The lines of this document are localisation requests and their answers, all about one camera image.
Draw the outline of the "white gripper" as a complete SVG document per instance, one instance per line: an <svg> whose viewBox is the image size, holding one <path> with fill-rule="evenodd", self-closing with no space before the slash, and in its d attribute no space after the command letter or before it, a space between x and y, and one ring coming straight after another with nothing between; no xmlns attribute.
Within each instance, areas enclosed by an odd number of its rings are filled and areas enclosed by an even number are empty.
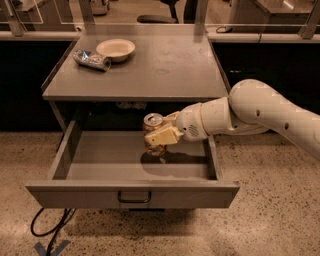
<svg viewBox="0 0 320 256"><path fill-rule="evenodd" d="M151 146L177 144L180 138L200 141L208 137L202 123L201 103L185 107L164 117L164 126L148 133L145 141Z"/></svg>

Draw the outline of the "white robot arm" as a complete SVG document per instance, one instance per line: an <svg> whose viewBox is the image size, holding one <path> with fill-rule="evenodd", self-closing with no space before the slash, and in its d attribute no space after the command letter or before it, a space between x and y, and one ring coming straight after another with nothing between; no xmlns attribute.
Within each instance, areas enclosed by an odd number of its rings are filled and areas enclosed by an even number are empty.
<svg viewBox="0 0 320 256"><path fill-rule="evenodd" d="M181 138L200 141L211 135L251 135L269 129L320 159L320 116L287 100L255 79L236 83L229 95L196 103L165 117L150 113L144 122L151 147L176 144Z"/></svg>

